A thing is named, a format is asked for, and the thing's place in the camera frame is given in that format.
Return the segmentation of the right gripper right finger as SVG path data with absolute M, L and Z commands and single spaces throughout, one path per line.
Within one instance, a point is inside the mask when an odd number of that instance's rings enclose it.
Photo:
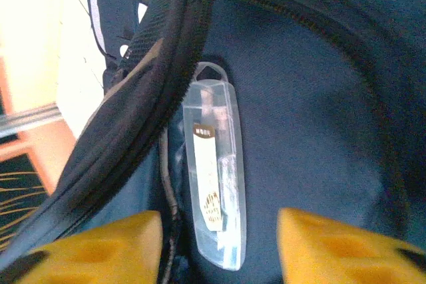
M 424 283 L 425 252 L 296 208 L 279 211 L 277 243 L 285 283 Z

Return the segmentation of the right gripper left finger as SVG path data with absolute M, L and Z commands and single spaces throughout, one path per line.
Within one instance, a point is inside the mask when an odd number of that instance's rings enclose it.
M 2 283 L 156 283 L 160 213 L 145 211 L 24 254 L 1 271 Z

